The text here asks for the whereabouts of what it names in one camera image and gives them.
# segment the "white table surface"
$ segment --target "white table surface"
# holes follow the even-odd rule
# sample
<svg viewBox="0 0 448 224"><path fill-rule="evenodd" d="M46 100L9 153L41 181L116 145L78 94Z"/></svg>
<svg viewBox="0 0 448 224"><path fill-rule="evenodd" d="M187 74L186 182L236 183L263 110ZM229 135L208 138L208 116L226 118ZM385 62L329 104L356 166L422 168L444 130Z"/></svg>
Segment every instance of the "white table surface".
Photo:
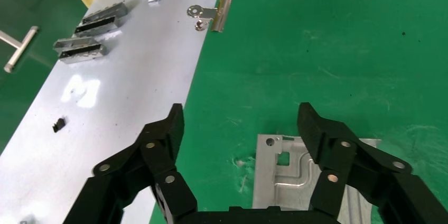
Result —
<svg viewBox="0 0 448 224"><path fill-rule="evenodd" d="M95 0L86 14L120 1L130 13L103 37L107 56L58 61L0 156L0 223L62 223L98 162L185 103L206 35L186 9L216 0ZM54 133L61 116L67 125ZM122 223L147 224L154 203L141 191Z"/></svg>

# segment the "screw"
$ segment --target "screw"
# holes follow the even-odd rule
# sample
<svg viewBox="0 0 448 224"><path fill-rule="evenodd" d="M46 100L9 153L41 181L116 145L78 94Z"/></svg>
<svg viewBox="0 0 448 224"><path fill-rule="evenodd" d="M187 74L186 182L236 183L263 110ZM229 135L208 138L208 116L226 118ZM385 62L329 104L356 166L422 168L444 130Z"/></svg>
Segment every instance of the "screw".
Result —
<svg viewBox="0 0 448 224"><path fill-rule="evenodd" d="M109 164L103 164L103 165L101 165L100 167L99 167L99 170L100 171L106 171L106 170L108 170L110 168L110 165Z"/></svg>
<svg viewBox="0 0 448 224"><path fill-rule="evenodd" d="M399 168L399 169L404 169L405 168L405 165L403 163L401 163L401 162L392 162L392 164L395 167Z"/></svg>
<svg viewBox="0 0 448 224"><path fill-rule="evenodd" d="M209 22L207 21L202 21L199 20L198 22L196 22L196 24L194 25L194 29L196 29L197 31L203 31L207 29Z"/></svg>
<svg viewBox="0 0 448 224"><path fill-rule="evenodd" d="M346 141L341 142L341 145L345 146L345 147L350 147L350 143L348 143Z"/></svg>
<svg viewBox="0 0 448 224"><path fill-rule="evenodd" d="M333 182L333 183L336 183L338 181L338 177L335 175L328 175L327 178L328 178L328 181Z"/></svg>
<svg viewBox="0 0 448 224"><path fill-rule="evenodd" d="M169 175L165 178L166 183L172 183L174 182L174 177L172 175Z"/></svg>

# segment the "metal rivet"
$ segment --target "metal rivet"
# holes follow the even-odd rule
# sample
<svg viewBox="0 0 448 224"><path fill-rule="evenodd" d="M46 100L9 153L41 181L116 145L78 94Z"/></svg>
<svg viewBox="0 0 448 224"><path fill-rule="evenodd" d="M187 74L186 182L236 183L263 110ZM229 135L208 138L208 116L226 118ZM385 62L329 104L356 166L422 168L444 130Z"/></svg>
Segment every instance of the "metal rivet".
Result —
<svg viewBox="0 0 448 224"><path fill-rule="evenodd" d="M100 171L106 171L106 170L108 170L110 168L110 165L109 164L103 164L103 165L101 165L100 167L99 167L99 170Z"/></svg>
<svg viewBox="0 0 448 224"><path fill-rule="evenodd" d="M345 146L345 147L350 147L351 146L350 143L348 143L346 141L341 142L341 145Z"/></svg>
<svg viewBox="0 0 448 224"><path fill-rule="evenodd" d="M328 178L328 181L333 182L333 183L336 183L338 181L338 177L335 175L328 175L327 178Z"/></svg>
<svg viewBox="0 0 448 224"><path fill-rule="evenodd" d="M174 177L172 175L169 175L165 178L166 183L172 183L174 182Z"/></svg>
<svg viewBox="0 0 448 224"><path fill-rule="evenodd" d="M268 138L268 139L266 140L266 145L268 145L268 146L273 146L273 145L274 145L274 140L271 139L271 138Z"/></svg>
<svg viewBox="0 0 448 224"><path fill-rule="evenodd" d="M401 162L392 162L392 164L395 167L399 168L399 169L404 169L405 168L405 165L403 163L401 163Z"/></svg>

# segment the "metal bracket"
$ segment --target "metal bracket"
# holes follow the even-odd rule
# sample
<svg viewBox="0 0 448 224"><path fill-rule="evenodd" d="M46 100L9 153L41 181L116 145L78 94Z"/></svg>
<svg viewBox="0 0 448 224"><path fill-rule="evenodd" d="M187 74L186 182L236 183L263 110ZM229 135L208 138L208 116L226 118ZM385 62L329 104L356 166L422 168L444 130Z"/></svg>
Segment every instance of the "metal bracket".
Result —
<svg viewBox="0 0 448 224"><path fill-rule="evenodd" d="M86 36L83 38L64 38L64 39L58 39L54 43L53 49L57 52L63 52L97 43L98 42L90 36Z"/></svg>
<svg viewBox="0 0 448 224"><path fill-rule="evenodd" d="M77 37L96 36L107 33L110 30L118 28L118 17L100 18L96 21L77 26L74 35Z"/></svg>
<svg viewBox="0 0 448 224"><path fill-rule="evenodd" d="M106 53L106 47L98 43L63 51L59 54L59 60L66 64L72 64L103 57Z"/></svg>
<svg viewBox="0 0 448 224"><path fill-rule="evenodd" d="M186 14L191 18L199 18L195 25L197 31L205 30L210 20L213 20L211 30L222 32L231 2L232 0L219 0L218 8L204 8L200 5L193 5L187 9Z"/></svg>
<svg viewBox="0 0 448 224"><path fill-rule="evenodd" d="M87 24L89 22L97 21L99 19L108 18L111 16L116 16L121 18L128 13L128 9L124 2L115 3L112 6L108 6L102 10L91 13L84 18L82 18L82 23Z"/></svg>

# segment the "metal clip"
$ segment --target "metal clip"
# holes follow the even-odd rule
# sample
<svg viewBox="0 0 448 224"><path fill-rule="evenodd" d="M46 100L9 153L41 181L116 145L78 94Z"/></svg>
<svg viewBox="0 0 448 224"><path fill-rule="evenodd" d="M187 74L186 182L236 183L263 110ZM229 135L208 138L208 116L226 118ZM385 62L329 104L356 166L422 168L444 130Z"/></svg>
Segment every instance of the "metal clip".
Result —
<svg viewBox="0 0 448 224"><path fill-rule="evenodd" d="M200 5L193 5L187 9L186 14L191 18L200 19L195 25L197 31L205 30L210 20L213 20L211 31L222 32L231 2L232 0L219 0L218 8L204 8Z"/></svg>

